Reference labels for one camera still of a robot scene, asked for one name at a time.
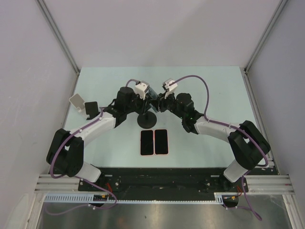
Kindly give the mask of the grey case phone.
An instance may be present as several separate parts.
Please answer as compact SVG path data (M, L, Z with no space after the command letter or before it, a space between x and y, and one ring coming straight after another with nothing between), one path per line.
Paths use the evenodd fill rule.
M158 94L151 87L148 89L147 94L148 94L148 97L149 97L149 103L151 105L151 108L156 113L159 112L159 96L158 96Z

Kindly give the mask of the pink case phone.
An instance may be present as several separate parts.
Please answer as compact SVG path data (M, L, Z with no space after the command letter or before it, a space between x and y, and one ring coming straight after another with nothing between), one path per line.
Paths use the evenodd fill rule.
M154 131L154 148L156 155L167 155L169 153L168 133L166 129Z
M154 154L153 130L143 130L140 133L140 155L151 156Z

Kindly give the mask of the black round-base phone stand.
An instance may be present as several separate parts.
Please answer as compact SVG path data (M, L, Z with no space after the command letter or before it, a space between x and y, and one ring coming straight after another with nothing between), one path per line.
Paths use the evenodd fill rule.
M153 112L147 111L137 117L137 123L143 129L150 129L156 125L157 117Z

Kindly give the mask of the white phone stand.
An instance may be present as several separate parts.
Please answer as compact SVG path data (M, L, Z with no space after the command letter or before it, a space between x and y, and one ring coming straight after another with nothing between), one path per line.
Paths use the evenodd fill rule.
M70 97L69 102L79 114L85 115L85 101L79 94L74 94L72 97Z

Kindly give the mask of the black square-base phone stand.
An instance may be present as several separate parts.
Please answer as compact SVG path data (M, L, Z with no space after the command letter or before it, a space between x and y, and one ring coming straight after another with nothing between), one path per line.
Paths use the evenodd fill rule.
M87 115L86 120L92 120L100 113L98 103L96 101L86 102L84 103L84 105L85 105L85 112Z

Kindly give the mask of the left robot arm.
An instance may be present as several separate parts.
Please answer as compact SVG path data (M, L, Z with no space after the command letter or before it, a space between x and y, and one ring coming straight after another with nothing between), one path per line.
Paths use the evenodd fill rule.
M105 186L102 172L95 166L84 161L85 147L100 135L118 127L130 113L145 114L150 108L150 102L157 98L152 89L140 91L130 87L121 87L117 96L105 108L101 108L97 116L79 128L70 131L59 129L55 132L47 162L50 164L50 174L59 177L79 177L89 181L89 186L99 191Z

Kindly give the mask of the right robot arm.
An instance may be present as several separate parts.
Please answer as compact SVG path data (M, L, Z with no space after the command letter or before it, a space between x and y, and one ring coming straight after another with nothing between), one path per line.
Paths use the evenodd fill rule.
M266 155L271 150L270 144L251 121L235 126L209 119L206 114L195 110L192 97L187 93L177 96L159 94L152 105L159 112L169 111L179 117L186 132L208 135L230 145L234 161L220 179L220 187L224 191L232 191L237 186L237 180L258 166L261 160L265 161L265 166L268 165Z

